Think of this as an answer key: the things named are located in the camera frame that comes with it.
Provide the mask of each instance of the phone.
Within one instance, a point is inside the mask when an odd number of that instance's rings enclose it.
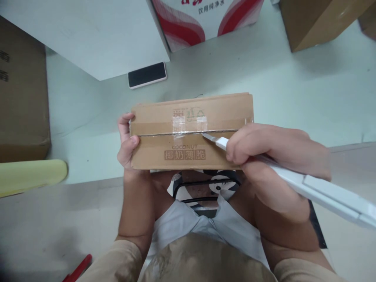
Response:
[[[166,65],[157,63],[128,73],[129,88],[136,89],[167,79]]]

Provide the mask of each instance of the cardboard box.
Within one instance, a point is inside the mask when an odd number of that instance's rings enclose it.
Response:
[[[264,0],[152,0],[171,52],[254,24]]]
[[[338,37],[375,0],[281,0],[280,9],[292,52]]]
[[[253,122],[249,93],[196,98],[132,108],[131,135],[140,137],[132,158],[136,169],[239,169],[203,132],[230,138]]]
[[[376,40],[376,2],[359,17],[359,24],[365,35]]]
[[[0,17],[0,162],[46,157],[50,128],[45,47]]]

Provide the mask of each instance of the yellow tube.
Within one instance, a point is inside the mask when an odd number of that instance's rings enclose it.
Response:
[[[67,174],[67,164],[58,159],[0,163],[0,198],[59,183]]]

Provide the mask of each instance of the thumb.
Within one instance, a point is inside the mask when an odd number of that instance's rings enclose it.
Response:
[[[119,153],[117,154],[117,160],[124,168],[130,168],[130,161],[132,158],[133,150],[138,146],[139,143],[140,138],[134,135],[121,144]]]

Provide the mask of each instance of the small cardboard box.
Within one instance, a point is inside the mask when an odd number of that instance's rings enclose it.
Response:
[[[0,163],[42,160],[51,146],[45,47],[0,16]]]
[[[249,93],[137,105],[131,135],[140,137],[132,158],[136,169],[238,169],[226,152],[202,136],[230,138],[253,122]]]
[[[280,9],[292,52],[338,37],[375,0],[281,0]]]
[[[359,17],[359,24],[365,35],[376,40],[376,2]]]

